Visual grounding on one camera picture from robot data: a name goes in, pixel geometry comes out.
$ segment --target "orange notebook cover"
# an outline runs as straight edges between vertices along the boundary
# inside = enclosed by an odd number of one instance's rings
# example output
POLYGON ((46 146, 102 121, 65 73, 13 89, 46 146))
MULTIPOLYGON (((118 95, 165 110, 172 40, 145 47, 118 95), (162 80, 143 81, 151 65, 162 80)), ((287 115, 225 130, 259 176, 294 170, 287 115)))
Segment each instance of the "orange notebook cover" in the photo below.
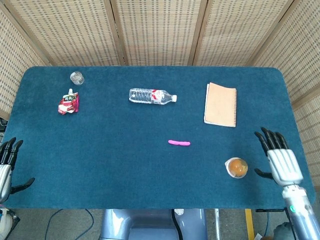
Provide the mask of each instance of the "orange notebook cover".
POLYGON ((210 82, 206 86, 204 122, 236 127, 237 90, 210 82))

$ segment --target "plastic container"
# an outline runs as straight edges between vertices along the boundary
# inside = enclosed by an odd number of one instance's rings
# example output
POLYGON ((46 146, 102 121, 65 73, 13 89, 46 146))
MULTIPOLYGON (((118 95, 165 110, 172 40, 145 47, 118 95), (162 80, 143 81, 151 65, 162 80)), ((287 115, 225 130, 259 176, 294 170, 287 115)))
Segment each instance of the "plastic container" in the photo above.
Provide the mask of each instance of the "plastic container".
POLYGON ((169 102, 176 102, 177 95, 170 95, 165 90, 131 88, 129 100, 134 103, 164 105, 169 102))
POLYGON ((79 72, 79 71, 75 71, 75 72, 71 73, 70 79, 75 85, 81 85, 85 81, 84 76, 82 76, 81 72, 79 72))
POLYGON ((228 174, 235 179, 243 178, 248 172, 248 164, 239 157, 232 157, 224 164, 228 174))

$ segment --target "wicker panel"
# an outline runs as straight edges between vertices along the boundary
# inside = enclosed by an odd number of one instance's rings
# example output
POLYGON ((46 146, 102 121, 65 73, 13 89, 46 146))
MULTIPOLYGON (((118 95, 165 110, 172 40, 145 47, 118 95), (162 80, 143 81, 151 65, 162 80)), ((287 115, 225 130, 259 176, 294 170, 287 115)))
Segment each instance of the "wicker panel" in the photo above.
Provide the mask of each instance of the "wicker panel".
POLYGON ((21 78, 45 63, 0 8, 0 116, 8 119, 21 78))
POLYGON ((188 64, 201 0, 113 2, 129 65, 188 64))
POLYGON ((245 65, 287 0, 212 0, 195 65, 245 65))
POLYGON ((57 65, 119 65, 103 0, 6 2, 57 65))
POLYGON ((292 102, 320 84, 319 19, 319 0, 299 1, 255 64, 282 71, 292 102))
POLYGON ((303 143, 309 170, 316 186, 320 186, 320 95, 295 112, 296 123, 303 143))

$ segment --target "red snack pouch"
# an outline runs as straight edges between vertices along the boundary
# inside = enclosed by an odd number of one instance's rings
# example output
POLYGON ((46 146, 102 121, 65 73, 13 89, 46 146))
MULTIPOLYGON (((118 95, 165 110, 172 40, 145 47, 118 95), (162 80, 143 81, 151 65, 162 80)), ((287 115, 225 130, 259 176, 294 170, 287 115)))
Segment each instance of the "red snack pouch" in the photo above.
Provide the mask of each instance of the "red snack pouch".
POLYGON ((66 113, 78 112, 79 109, 79 95, 73 93, 72 88, 69 89, 69 93, 64 95, 59 103, 58 112, 62 115, 66 113))

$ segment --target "bottle label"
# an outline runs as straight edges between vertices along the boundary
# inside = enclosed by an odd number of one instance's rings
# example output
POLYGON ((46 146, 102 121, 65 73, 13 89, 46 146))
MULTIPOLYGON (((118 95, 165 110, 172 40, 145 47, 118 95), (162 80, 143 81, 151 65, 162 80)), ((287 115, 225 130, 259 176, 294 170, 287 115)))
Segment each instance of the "bottle label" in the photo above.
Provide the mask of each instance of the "bottle label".
POLYGON ((151 93, 151 100, 153 103, 161 103, 164 93, 162 90, 153 89, 151 93))

